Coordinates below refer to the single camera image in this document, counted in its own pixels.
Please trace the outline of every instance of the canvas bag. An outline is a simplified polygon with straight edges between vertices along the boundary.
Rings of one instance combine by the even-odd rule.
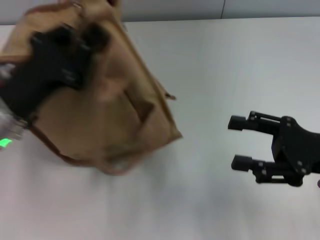
[[[69,164],[121,175],[144,156],[181,137],[166,98],[121,23],[119,0],[78,0],[30,9],[15,26],[0,63],[23,63],[33,32],[97,23],[110,42],[94,59],[88,87],[62,88],[39,109],[31,131]]]

